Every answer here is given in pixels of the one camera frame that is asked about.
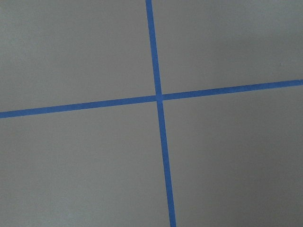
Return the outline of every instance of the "blue line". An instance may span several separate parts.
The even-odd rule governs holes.
[[[167,137],[166,137],[156,33],[155,33],[155,25],[154,25],[153,12],[152,12],[152,0],[145,0],[145,3],[146,3],[148,29],[150,35],[150,44],[151,44],[152,69],[153,69],[153,76],[155,81],[160,139],[161,139],[161,148],[162,148],[162,159],[163,159],[163,167],[164,167],[166,195],[167,195],[167,202],[169,209],[169,222],[170,222],[170,227],[176,227],[177,226],[176,215],[175,215],[175,206],[174,206],[174,198],[173,198],[171,175],[170,175],[169,150],[168,150]]]
[[[72,111],[72,110],[83,110],[83,109],[92,109],[92,108],[100,108],[100,107],[115,106],[115,105],[128,105],[128,104],[136,104],[136,103],[147,103],[147,102],[155,102],[155,101],[156,101],[156,96],[122,98],[122,99],[91,102],[91,103],[79,103],[79,104],[71,104],[71,105],[59,105],[59,106],[50,106],[50,107],[42,107],[35,109],[0,112],[0,118],[19,117],[19,116],[46,114],[46,113],[48,114],[48,113],[56,113],[56,112],[64,112],[64,111]]]
[[[179,92],[179,93],[172,93],[172,94],[164,94],[163,100],[191,98],[191,97],[200,97],[200,96],[213,96],[213,95],[221,95],[221,94],[228,94],[228,93],[273,89],[273,88],[280,88],[280,87],[292,87],[292,86],[301,86],[301,85],[303,85],[303,79],[273,82],[273,83],[264,83],[264,84],[244,85],[244,86],[236,86],[236,87],[223,87],[223,88],[215,88],[215,89],[208,89],[208,90],[187,91],[187,92]]]

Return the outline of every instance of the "horizontal blue line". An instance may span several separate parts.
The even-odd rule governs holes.
[[[48,113],[56,113],[56,112],[64,112],[64,111],[72,111],[72,110],[83,110],[83,109],[92,109],[92,108],[100,108],[100,107],[115,106],[115,105],[128,105],[128,104],[136,104],[136,103],[147,103],[147,102],[155,102],[155,101],[156,101],[156,96],[122,98],[122,99],[91,102],[91,103],[79,103],[79,104],[59,105],[59,106],[50,106],[50,107],[42,107],[42,108],[34,108],[34,109],[26,109],[26,110],[0,112],[0,118],[20,117],[20,116],[46,114],[46,113],[48,114]]]
[[[200,97],[200,96],[214,96],[214,95],[221,95],[221,94],[228,94],[228,93],[273,89],[273,88],[280,88],[280,87],[292,87],[292,86],[300,86],[300,85],[303,85],[303,79],[164,94],[163,100],[192,98],[192,97]]]

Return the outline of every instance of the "blue tape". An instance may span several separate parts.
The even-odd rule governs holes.
[[[228,93],[273,89],[280,87],[292,87],[292,86],[300,86],[300,85],[303,85],[303,79],[165,94],[163,95],[163,100],[191,98],[191,97],[200,97],[200,96],[213,96],[213,95],[221,95]]]
[[[136,103],[147,103],[147,102],[155,102],[155,101],[156,101],[156,96],[122,98],[122,99],[99,101],[92,103],[59,105],[59,106],[50,106],[50,107],[42,107],[35,109],[0,112],[0,118],[19,117],[19,116],[46,114],[46,113],[48,114],[48,113],[56,113],[56,112],[64,112],[64,111],[72,111],[72,110],[83,110],[83,109],[92,109],[92,108],[100,108],[100,107],[115,106],[115,105],[128,105],[128,104],[136,104]]]
[[[169,209],[169,222],[170,222],[170,227],[176,227],[176,215],[175,215],[175,206],[174,206],[171,175],[170,175],[169,151],[168,151],[166,129],[165,129],[163,96],[162,96],[162,90],[161,90],[161,80],[160,80],[160,70],[159,70],[159,61],[158,61],[158,53],[157,53],[155,25],[154,25],[154,21],[153,21],[152,0],[145,0],[145,3],[146,3],[148,29],[149,29],[149,35],[150,35],[150,44],[151,44],[152,69],[153,69],[153,76],[154,76],[154,81],[155,81],[158,119],[159,119],[159,128],[160,128],[160,139],[161,139],[161,148],[162,148],[162,159],[163,159],[163,167],[164,167],[166,195],[167,195],[167,202],[168,202],[168,209]]]

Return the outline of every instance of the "gray surface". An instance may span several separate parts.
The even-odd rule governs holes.
[[[169,226],[155,103],[0,128],[0,226]]]
[[[303,87],[165,101],[178,227],[303,223]]]
[[[303,78],[302,0],[154,0],[164,93]]]
[[[154,94],[142,0],[0,1],[0,111]]]

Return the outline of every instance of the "vertical blue line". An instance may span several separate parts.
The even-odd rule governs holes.
[[[169,150],[167,145],[165,118],[164,118],[164,109],[163,109],[163,96],[161,90],[155,25],[153,21],[153,12],[152,12],[152,0],[145,0],[145,3],[146,3],[147,21],[148,21],[148,29],[150,34],[150,43],[151,43],[152,69],[153,69],[153,76],[155,81],[160,139],[161,139],[161,148],[162,148],[162,159],[163,159],[163,167],[164,167],[166,195],[167,195],[167,202],[169,208],[169,222],[170,222],[170,227],[176,227],[177,225],[176,225],[176,216],[175,216],[175,206],[174,206],[174,198],[172,193],[172,184],[171,184],[170,166],[169,166]]]

